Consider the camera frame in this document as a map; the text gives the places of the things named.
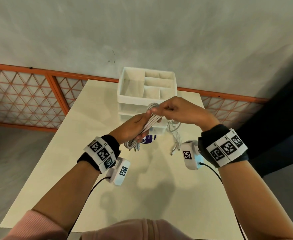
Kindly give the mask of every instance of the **forearm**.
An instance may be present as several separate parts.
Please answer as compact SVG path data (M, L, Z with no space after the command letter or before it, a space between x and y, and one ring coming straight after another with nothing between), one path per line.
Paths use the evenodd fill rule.
M41 198L33 210L68 232L99 175L100 172L88 162L80 161Z
M293 223L248 161L218 169L248 239L293 239Z

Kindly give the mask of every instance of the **white desk organizer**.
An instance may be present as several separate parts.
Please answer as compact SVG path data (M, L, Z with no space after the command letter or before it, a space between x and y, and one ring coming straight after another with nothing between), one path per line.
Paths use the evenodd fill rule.
M177 95L174 72L124 67L118 84L118 111L121 121L144 113L151 103L163 101ZM150 135L165 132L167 120L162 119L150 129Z

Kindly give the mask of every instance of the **white table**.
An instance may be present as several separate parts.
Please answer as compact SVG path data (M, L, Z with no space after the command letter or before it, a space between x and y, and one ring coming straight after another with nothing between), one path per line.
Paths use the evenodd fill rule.
M178 91L203 107L198 93ZM12 228L24 213L66 174L96 136L120 124L117 83L90 80L43 153L0 227ZM197 139L199 127L182 124L182 141ZM208 168L188 170L182 153L173 156L173 137L158 136L139 152L121 145L131 161L122 186L101 182L75 224L74 232L96 230L132 218L166 219L192 238L242 239L232 207L216 175Z

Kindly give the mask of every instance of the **black wire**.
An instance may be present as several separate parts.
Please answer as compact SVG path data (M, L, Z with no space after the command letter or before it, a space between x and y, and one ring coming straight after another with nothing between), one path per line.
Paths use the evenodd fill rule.
M85 200L85 203L86 203L86 201L88 200L88 198L89 198L90 194L92 193L92 191L94 190L94 188L95 188L95 187L96 187L101 181L103 181L103 180L105 180L105 179L110 179L110 178L111 178L111 177L104 177L104 178L101 179L99 182L97 182L97 183L93 186L93 188L91 189L90 193L88 194L88 197L87 197L87 199ZM73 226L72 226L71 229L69 230L68 236L70 235L70 233L71 233L71 231L72 231L74 225L76 224L76 222L77 222L77 220L78 220L78 218L79 218L79 216L80 216L80 214L81 214L81 211L80 211L78 217L76 218L75 222L73 223Z
M211 168L209 165L207 165L207 164L205 164L205 163L201 163L201 162L200 162L200 165L207 166L209 169L211 169L211 170L215 173L215 175L217 175L217 177L219 178L219 180L220 180L221 183L223 184L221 177L218 175L218 173L217 173L213 168ZM238 220L238 218L237 218L236 213L234 213L234 215L235 215L235 218L236 218L236 222L238 223L238 226L239 226L240 232L241 232L241 234L242 234L242 237L243 237L244 240L246 240L245 235L243 234L243 231L242 231L242 228L241 228L241 225L240 225L240 222L239 222L239 220Z

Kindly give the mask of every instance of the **sticker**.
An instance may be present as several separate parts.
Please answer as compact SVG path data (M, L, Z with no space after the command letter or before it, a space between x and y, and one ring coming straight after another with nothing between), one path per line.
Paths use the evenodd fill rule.
M156 139L157 136L153 136L153 135L147 135L146 137L143 138L142 142L143 144L149 144L152 141L154 141Z

